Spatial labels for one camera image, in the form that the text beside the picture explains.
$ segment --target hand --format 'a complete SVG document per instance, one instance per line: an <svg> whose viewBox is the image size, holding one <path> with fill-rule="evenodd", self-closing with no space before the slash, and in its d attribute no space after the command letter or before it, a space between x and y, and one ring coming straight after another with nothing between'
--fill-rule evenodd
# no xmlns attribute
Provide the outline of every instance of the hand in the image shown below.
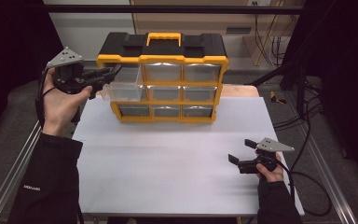
<svg viewBox="0 0 358 224"><path fill-rule="evenodd" d="M50 68L43 92L54 88L54 75L55 69ZM57 89L49 91L44 96L45 125L42 133L63 137L66 126L71 122L78 107L90 97L91 91L91 86L84 88L78 94L67 94Z"/></svg>
<svg viewBox="0 0 358 224"><path fill-rule="evenodd" d="M281 161L281 156L278 153L275 153L277 160ZM259 178L261 175L265 176L267 182L276 182L276 181L283 181L283 168L280 165L277 165L274 171L269 171L264 165L258 163L256 168L260 174L257 174Z"/></svg>

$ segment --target storage organizer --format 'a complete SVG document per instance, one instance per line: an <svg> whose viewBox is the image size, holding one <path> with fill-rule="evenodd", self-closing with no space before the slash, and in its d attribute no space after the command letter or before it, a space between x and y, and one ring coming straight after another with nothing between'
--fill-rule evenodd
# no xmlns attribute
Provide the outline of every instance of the storage organizer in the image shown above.
<svg viewBox="0 0 358 224"><path fill-rule="evenodd" d="M228 65L219 34L110 33L96 61L121 65L101 91L119 120L215 120Z"/></svg>

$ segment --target logo on sleeve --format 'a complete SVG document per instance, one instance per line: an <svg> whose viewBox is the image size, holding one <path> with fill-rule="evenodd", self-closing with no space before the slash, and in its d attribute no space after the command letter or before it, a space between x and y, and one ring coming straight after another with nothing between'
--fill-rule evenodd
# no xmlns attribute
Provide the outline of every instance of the logo on sleeve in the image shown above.
<svg viewBox="0 0 358 224"><path fill-rule="evenodd" d="M25 188L25 189L31 189L31 190L37 190L37 191L40 191L40 188L37 188L37 187L32 187L32 186L29 186L29 185L24 185L24 188Z"/></svg>

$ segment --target white wall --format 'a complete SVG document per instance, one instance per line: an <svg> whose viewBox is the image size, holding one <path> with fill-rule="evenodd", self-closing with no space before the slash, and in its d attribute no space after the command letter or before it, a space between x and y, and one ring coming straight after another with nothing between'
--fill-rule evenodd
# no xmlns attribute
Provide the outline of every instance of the white wall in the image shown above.
<svg viewBox="0 0 358 224"><path fill-rule="evenodd" d="M44 0L46 5L129 5L129 0ZM130 13L50 13L65 47L95 62L109 32L134 34Z"/></svg>

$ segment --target black sleeve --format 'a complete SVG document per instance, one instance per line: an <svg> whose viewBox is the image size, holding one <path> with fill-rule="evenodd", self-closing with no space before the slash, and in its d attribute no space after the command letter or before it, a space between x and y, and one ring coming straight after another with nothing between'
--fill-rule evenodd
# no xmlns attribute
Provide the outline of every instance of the black sleeve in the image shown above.
<svg viewBox="0 0 358 224"><path fill-rule="evenodd" d="M260 181L258 185L259 210L258 224L297 224L302 223L295 203L283 181Z"/></svg>
<svg viewBox="0 0 358 224"><path fill-rule="evenodd" d="M83 144L41 133L8 218L17 223L77 223L77 159Z"/></svg>

